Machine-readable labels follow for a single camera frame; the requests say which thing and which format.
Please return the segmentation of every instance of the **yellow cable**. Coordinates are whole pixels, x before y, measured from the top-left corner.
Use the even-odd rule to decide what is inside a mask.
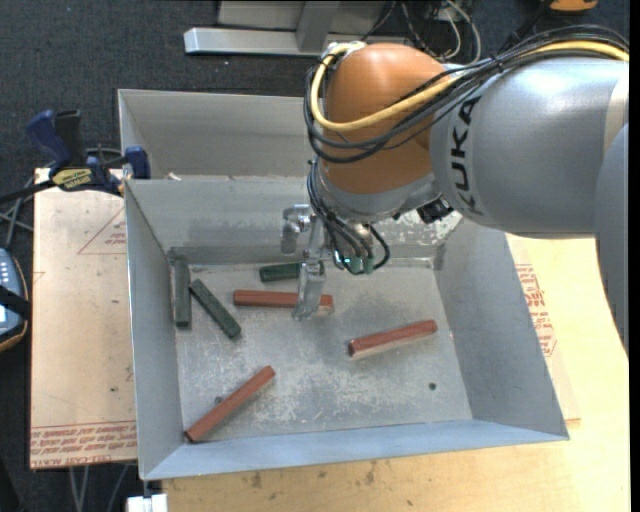
[[[390,118],[400,112],[406,112],[407,109],[410,109],[420,103],[425,103],[435,96],[440,94],[443,90],[450,87],[456,80],[459,78],[451,78],[446,82],[437,83],[428,89],[421,91],[409,98],[402,100],[399,103],[395,103],[383,110],[378,112],[374,112],[373,114],[369,114],[368,116],[361,117],[360,119],[356,119],[354,121],[349,121],[346,123],[334,123],[329,121],[322,115],[322,111],[318,105],[319,103],[319,91],[320,86],[322,84],[322,79],[324,78],[324,74],[326,72],[326,68],[331,64],[331,61],[336,58],[338,55],[345,53],[349,50],[352,50],[354,46],[350,43],[343,43],[336,45],[332,48],[326,56],[322,59],[323,66],[320,66],[318,71],[313,77],[313,81],[311,83],[311,91],[310,91],[310,107],[313,118],[320,124],[322,127],[332,130],[334,132],[350,132],[353,130],[358,130],[360,128],[365,128],[367,126],[372,126],[380,121]],[[611,46],[606,43],[597,43],[592,41],[566,41],[562,43],[550,43],[546,46],[538,48],[536,50],[532,50],[531,52],[525,54],[529,55],[532,53],[539,52],[550,52],[556,50],[590,50],[602,53],[609,57],[613,57],[618,60],[622,60],[625,62],[629,62],[629,54],[619,50],[618,48]]]

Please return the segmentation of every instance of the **dark green block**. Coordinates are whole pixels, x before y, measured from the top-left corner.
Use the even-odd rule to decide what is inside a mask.
[[[281,263],[260,268],[260,281],[270,283],[286,279],[298,279],[302,263]],[[324,274],[324,265],[320,262],[320,273]]]
[[[191,293],[229,338],[235,338],[240,334],[240,324],[236,322],[235,318],[231,316],[200,279],[196,279],[191,283]]]
[[[191,296],[189,295],[189,262],[183,256],[173,260],[173,319],[177,327],[191,327]]]

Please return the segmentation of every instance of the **floor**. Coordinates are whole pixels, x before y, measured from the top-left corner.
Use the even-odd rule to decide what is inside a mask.
[[[429,3],[410,2],[411,9]],[[0,195],[22,187],[32,169],[46,163],[46,157],[30,144],[25,127],[31,117],[47,108],[80,109],[86,146],[118,147],[116,94],[120,88],[301,96],[302,77],[312,59],[184,54],[183,33],[214,24],[215,4],[1,2]],[[628,38],[629,4],[630,0],[602,0],[586,16],[552,23],[597,23]],[[482,35],[482,55],[497,50],[536,5],[537,0],[474,0],[473,19]],[[395,9],[380,30],[397,31],[403,26]],[[19,219],[33,222],[30,203]],[[0,245],[6,229],[5,223],[0,224]],[[32,234],[18,229],[11,252],[30,280]],[[28,468],[29,353],[28,335],[15,348],[0,353],[0,510],[5,510],[3,493],[8,496],[11,492],[2,484],[4,466],[14,489],[13,502],[19,503],[7,507],[31,512],[73,511],[69,471],[34,472]],[[75,476],[80,487],[84,469],[76,468]],[[96,512],[107,510],[112,495],[112,510],[123,510],[118,507],[126,496],[144,492],[135,466],[118,464],[92,467],[86,488],[84,510]]]

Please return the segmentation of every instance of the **red stick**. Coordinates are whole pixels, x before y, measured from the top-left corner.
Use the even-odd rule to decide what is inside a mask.
[[[349,355],[357,358],[376,354],[429,336],[438,330],[435,320],[416,322],[389,331],[378,332],[349,342]]]
[[[267,384],[276,372],[271,366],[265,366],[262,370],[251,377],[247,382],[235,390],[231,395],[211,409],[202,418],[196,421],[186,432],[185,435],[190,441],[198,441],[209,430],[215,427],[229,414],[240,407],[251,396],[257,393],[265,384]]]
[[[236,290],[233,303],[236,306],[257,306],[263,308],[293,308],[298,300],[294,292],[268,292],[262,290]],[[320,309],[333,309],[333,297],[322,295]]]

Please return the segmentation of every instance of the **table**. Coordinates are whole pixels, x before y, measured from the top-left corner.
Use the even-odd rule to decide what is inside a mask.
[[[36,198],[34,469],[135,458],[121,208],[97,193]],[[579,408],[570,441],[168,480],[170,510],[629,510],[629,365],[594,242],[510,242],[526,248],[545,292],[563,359],[552,376],[566,374]],[[88,283],[94,291],[80,294]],[[43,329],[52,317],[61,332]]]

